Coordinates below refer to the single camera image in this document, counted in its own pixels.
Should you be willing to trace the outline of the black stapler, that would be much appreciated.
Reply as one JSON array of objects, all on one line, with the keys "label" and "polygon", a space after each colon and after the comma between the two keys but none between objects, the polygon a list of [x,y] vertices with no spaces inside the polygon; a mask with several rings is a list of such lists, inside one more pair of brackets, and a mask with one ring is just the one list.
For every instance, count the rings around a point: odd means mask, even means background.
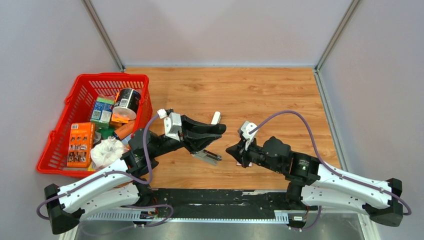
[{"label": "black stapler", "polygon": [[210,152],[206,149],[198,151],[198,152],[192,154],[192,156],[199,159],[199,160],[202,160],[205,163],[211,164],[213,166],[216,166],[218,164],[218,162],[220,162],[222,160],[221,155]]}]

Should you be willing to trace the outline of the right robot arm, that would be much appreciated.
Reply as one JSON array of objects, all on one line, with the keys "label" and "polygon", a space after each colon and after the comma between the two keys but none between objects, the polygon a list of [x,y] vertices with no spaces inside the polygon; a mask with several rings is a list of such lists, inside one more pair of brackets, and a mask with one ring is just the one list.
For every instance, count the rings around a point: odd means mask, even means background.
[{"label": "right robot arm", "polygon": [[402,182],[396,178],[379,181],[326,167],[317,157],[293,151],[274,136],[263,146],[241,139],[225,151],[244,168],[253,163],[284,175],[289,182],[285,202],[291,209],[345,209],[389,227],[398,227],[403,219],[403,206],[398,200]]}]

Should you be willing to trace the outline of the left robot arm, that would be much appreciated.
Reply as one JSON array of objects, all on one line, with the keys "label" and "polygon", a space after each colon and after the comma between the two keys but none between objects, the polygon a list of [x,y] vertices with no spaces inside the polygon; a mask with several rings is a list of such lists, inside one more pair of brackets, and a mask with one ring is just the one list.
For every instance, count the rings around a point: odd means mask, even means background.
[{"label": "left robot arm", "polygon": [[211,164],[221,156],[207,147],[226,132],[222,123],[203,123],[168,109],[161,109],[152,120],[163,120],[164,134],[158,135],[146,125],[129,140],[129,150],[105,168],[74,183],[44,188],[42,205],[55,235],[75,228],[84,218],[102,210],[138,204],[148,207],[153,194],[148,190],[153,180],[157,157],[181,148],[190,154],[200,154]]}]

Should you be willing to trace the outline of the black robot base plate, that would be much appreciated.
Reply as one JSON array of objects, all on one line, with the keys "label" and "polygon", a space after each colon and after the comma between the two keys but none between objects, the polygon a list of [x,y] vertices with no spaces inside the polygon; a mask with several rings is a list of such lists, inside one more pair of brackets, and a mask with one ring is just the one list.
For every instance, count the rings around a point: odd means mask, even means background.
[{"label": "black robot base plate", "polygon": [[135,206],[156,206],[158,215],[185,219],[272,219],[275,211],[305,213],[304,204],[288,203],[286,192],[267,190],[158,188],[143,195]]}]

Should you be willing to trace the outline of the white stapler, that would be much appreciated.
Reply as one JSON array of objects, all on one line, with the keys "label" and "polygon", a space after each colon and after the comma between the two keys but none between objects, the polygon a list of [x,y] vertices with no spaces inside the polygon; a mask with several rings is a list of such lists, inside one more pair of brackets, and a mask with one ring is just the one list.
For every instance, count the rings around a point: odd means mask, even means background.
[{"label": "white stapler", "polygon": [[212,117],[211,124],[216,125],[220,122],[220,120],[221,120],[221,113],[219,111],[216,111]]}]

